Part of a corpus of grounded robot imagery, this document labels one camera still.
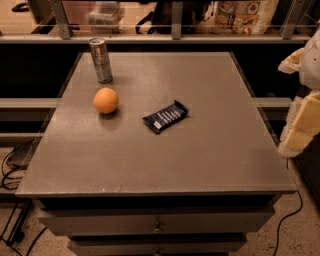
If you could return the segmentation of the white rounded gripper body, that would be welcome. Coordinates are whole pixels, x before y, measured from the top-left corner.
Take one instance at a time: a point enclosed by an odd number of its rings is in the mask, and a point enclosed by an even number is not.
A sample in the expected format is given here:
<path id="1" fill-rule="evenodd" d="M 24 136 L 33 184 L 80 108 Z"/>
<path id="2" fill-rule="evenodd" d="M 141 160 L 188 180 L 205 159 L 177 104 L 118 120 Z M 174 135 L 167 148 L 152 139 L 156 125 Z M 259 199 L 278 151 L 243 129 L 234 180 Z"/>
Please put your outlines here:
<path id="1" fill-rule="evenodd" d="M 300 58 L 300 83 L 312 90 L 320 90 L 320 30 L 306 43 Z"/>

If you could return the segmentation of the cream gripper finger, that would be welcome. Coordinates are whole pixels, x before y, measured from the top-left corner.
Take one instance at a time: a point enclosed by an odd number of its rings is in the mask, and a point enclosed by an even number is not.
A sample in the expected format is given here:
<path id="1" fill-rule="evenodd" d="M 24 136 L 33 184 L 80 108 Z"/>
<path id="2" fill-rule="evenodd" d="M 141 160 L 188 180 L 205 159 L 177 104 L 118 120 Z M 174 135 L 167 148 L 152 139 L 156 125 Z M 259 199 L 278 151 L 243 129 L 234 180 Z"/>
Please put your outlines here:
<path id="1" fill-rule="evenodd" d="M 278 70 L 292 74 L 294 72 L 298 72 L 300 69 L 300 58 L 303 52 L 303 48 L 300 48 L 294 51 L 291 55 L 289 55 L 285 60 L 283 60 L 278 66 Z"/>
<path id="2" fill-rule="evenodd" d="M 320 93 L 310 93 L 304 98 L 296 96 L 287 114 L 278 152 L 283 157 L 296 157 L 319 133 Z"/>

